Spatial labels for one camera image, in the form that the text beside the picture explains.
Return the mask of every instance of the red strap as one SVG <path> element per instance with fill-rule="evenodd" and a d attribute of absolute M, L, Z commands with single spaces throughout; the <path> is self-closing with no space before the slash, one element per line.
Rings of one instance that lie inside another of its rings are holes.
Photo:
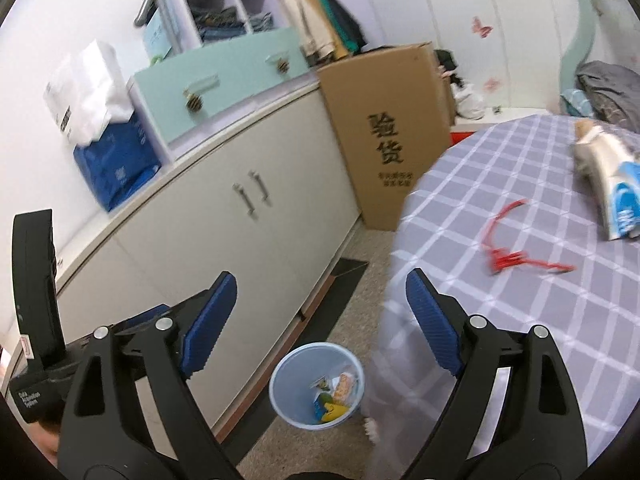
<path fill-rule="evenodd" d="M 491 221 L 489 228 L 484 235 L 484 239 L 482 240 L 482 244 L 484 245 L 485 250 L 489 253 L 489 256 L 491 258 L 492 271 L 500 272 L 501 270 L 508 269 L 509 267 L 515 267 L 521 264 L 534 265 L 543 267 L 543 269 L 557 270 L 558 272 L 571 272 L 572 270 L 575 270 L 575 266 L 572 265 L 552 264 L 549 262 L 544 262 L 543 260 L 531 260 L 529 259 L 529 255 L 524 251 L 509 253 L 505 248 L 494 248 L 492 240 L 494 230 L 498 225 L 498 222 L 505 216 L 507 216 L 509 211 L 526 203 L 526 200 L 516 200 L 516 202 L 510 203 L 508 206 L 505 206 L 503 210 L 500 211 L 498 216 Z"/>

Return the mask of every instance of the white wall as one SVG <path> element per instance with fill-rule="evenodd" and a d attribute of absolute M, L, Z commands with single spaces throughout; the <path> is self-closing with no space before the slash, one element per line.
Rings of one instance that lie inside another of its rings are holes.
<path fill-rule="evenodd" d="M 142 0 L 17 0 L 0 27 L 0 334 L 14 316 L 14 215 L 53 209 L 63 247 L 101 209 L 57 130 L 42 94 L 65 54 L 95 38 L 111 43 L 128 77 L 148 65 L 133 19 Z"/>
<path fill-rule="evenodd" d="M 609 21 L 598 26 L 594 56 L 626 59 L 627 66 L 632 59 L 638 62 L 631 53 L 635 49 L 638 55 L 638 36 L 631 32 L 621 36 L 616 30 L 620 25 L 613 24 L 623 13 L 624 4 L 630 9 L 628 2 L 605 1 L 602 6 Z M 389 43 L 434 41 L 440 48 L 452 50 L 461 76 L 476 88 L 486 89 L 489 104 L 558 110 L 560 60 L 574 38 L 578 0 L 373 2 Z M 472 31 L 475 16 L 482 25 L 493 27 L 484 39 Z M 630 21 L 625 18 L 626 29 L 634 20 L 639 23 L 634 14 L 631 16 Z"/>

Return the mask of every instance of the mint green curved trim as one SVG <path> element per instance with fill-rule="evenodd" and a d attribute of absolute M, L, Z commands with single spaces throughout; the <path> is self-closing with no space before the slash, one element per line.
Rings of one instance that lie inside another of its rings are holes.
<path fill-rule="evenodd" d="M 575 88 L 575 73 L 591 52 L 596 37 L 596 12 L 591 0 L 578 0 L 578 5 L 578 30 L 560 62 L 560 93 Z"/>

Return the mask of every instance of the butterfly decal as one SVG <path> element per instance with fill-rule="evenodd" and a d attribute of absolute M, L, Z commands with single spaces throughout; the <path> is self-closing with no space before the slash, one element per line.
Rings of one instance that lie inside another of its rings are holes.
<path fill-rule="evenodd" d="M 482 22 L 480 21 L 480 18 L 478 18 L 477 16 L 474 16 L 474 24 L 473 27 L 471 28 L 471 31 L 474 34 L 479 34 L 480 37 L 484 40 L 484 38 L 486 38 L 489 34 L 491 34 L 492 30 L 494 30 L 493 27 L 483 27 L 482 26 Z"/>
<path fill-rule="evenodd" d="M 491 77 L 484 83 L 483 87 L 485 92 L 487 92 L 488 94 L 492 94 L 501 86 L 502 81 L 496 79 L 495 77 Z"/>

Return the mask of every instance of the trash can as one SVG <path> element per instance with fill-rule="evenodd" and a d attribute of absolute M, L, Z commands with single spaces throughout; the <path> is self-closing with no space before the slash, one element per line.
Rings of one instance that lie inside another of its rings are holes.
<path fill-rule="evenodd" d="M 322 377 L 338 377 L 343 372 L 356 378 L 351 405 L 343 416 L 320 423 L 314 411 L 318 390 L 313 386 Z M 362 364 L 346 348 L 333 343 L 296 348 L 278 363 L 269 382 L 269 398 L 276 413 L 290 425 L 309 431 L 328 430 L 343 423 L 358 409 L 363 395 Z"/>

